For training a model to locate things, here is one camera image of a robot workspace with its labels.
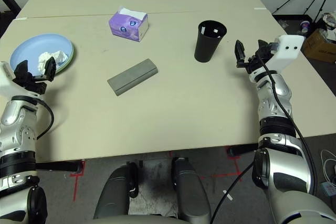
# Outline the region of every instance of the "blue plate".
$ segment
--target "blue plate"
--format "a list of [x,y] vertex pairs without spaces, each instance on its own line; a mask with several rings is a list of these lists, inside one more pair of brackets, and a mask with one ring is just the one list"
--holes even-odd
[[28,60],[28,71],[33,76],[38,76],[41,74],[37,68],[38,57],[44,52],[52,53],[59,50],[68,56],[66,61],[56,66],[56,73],[59,73],[66,68],[74,56],[71,41],[60,34],[41,34],[26,40],[14,50],[9,64],[14,71],[20,62]]

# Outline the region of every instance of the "white tissue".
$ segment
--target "white tissue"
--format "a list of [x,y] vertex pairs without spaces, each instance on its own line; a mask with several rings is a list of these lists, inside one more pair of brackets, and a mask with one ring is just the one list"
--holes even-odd
[[143,20],[143,18],[145,17],[146,13],[143,13],[143,12],[136,12],[134,10],[128,10],[127,8],[120,8],[119,10],[119,14],[122,14],[122,15],[128,15],[128,16],[131,16],[131,17],[134,17],[134,18],[137,18],[139,20]]
[[41,54],[38,57],[38,71],[40,73],[44,73],[45,69],[45,65],[47,60],[49,60],[51,57],[53,57],[55,59],[56,62],[56,69],[59,67],[59,63],[62,63],[64,61],[66,61],[68,59],[68,56],[63,52],[63,51],[57,51],[57,52],[44,52],[43,54]]

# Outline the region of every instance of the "cardboard box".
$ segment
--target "cardboard box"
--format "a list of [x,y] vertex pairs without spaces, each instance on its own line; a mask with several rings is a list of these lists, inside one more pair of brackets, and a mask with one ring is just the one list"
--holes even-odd
[[302,52],[307,58],[331,63],[336,61],[336,44],[329,43],[318,30],[304,41]]

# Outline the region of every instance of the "cable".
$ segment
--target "cable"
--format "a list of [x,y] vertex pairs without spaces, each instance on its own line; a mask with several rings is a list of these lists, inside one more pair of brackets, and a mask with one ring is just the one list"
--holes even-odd
[[40,137],[42,137],[44,134],[46,134],[50,128],[52,127],[53,123],[54,123],[54,113],[52,112],[51,108],[48,106],[47,103],[45,103],[45,101],[41,100],[41,99],[38,99],[36,98],[35,99],[37,103],[41,104],[43,107],[45,107],[47,109],[47,111],[50,113],[50,116],[51,116],[51,120],[50,120],[50,123],[48,125],[48,127],[41,133],[37,136],[36,139],[39,139]]
[[265,65],[264,61],[262,60],[262,58],[260,57],[260,55],[258,53],[256,53],[256,56],[258,57],[258,59],[260,60],[262,66],[264,67],[264,69],[266,70],[267,72],[267,75],[272,83],[272,90],[273,90],[273,95],[274,95],[274,98],[275,100],[277,101],[277,103],[279,104],[280,108],[282,109],[282,111],[284,112],[284,114],[286,115],[286,117],[290,120],[290,122],[293,124],[295,130],[297,131],[302,143],[303,143],[303,146],[305,147],[306,149],[306,152],[307,152],[307,156],[308,156],[308,159],[309,159],[309,162],[310,162],[310,166],[311,166],[311,172],[312,172],[312,175],[313,175],[313,178],[314,178],[314,183],[313,183],[313,195],[316,193],[316,190],[317,190],[317,187],[316,187],[316,184],[317,184],[317,172],[316,172],[316,168],[315,168],[315,164],[314,164],[314,160],[312,158],[312,155],[311,155],[311,152],[308,148],[308,145],[306,143],[306,140],[305,138],[302,136],[299,128],[296,126],[293,118],[290,116],[290,114],[287,112],[287,110],[284,108],[284,106],[282,106],[281,102],[279,101],[279,98],[278,98],[278,94],[277,94],[277,91],[276,91],[276,88],[275,88],[275,81],[272,77],[272,74],[269,72],[267,66]]
[[216,210],[214,212],[214,214],[212,215],[212,218],[211,218],[211,221],[210,221],[210,224],[213,224],[214,223],[214,220],[216,218],[216,215],[218,213],[218,210],[220,208],[220,206],[222,205],[224,199],[227,197],[227,195],[230,193],[230,191],[234,188],[234,186],[237,184],[237,182],[244,176],[245,173],[247,173],[248,170],[251,169],[251,167],[254,165],[254,161],[249,164],[249,166],[246,167],[245,170],[243,170],[243,172],[241,174],[239,174],[239,176],[235,179],[235,181],[233,181],[233,183],[230,185],[229,189],[227,190],[227,192],[224,194],[224,196],[221,198],[221,200],[219,201],[217,207],[216,207]]
[[326,181],[329,182],[330,185],[332,185],[333,187],[336,187],[336,184],[332,182],[332,180],[335,178],[335,176],[332,179],[330,179],[329,176],[328,176],[328,174],[327,174],[327,170],[326,170],[326,164],[327,164],[327,162],[329,162],[329,161],[336,162],[336,159],[328,158],[325,161],[323,161],[323,155],[322,155],[323,152],[328,152],[334,158],[336,158],[336,155],[333,154],[332,152],[330,152],[329,150],[326,150],[326,149],[321,150],[321,153],[320,153],[324,178],[326,179]]

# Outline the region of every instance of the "red tape line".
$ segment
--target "red tape line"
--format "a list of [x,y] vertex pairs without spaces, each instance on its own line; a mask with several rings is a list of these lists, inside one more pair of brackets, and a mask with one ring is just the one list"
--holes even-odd
[[78,187],[78,177],[82,177],[84,175],[84,169],[85,169],[85,160],[82,161],[83,169],[80,173],[71,173],[70,177],[75,177],[75,186],[73,187],[73,201],[76,201],[76,194],[77,194],[77,187]]

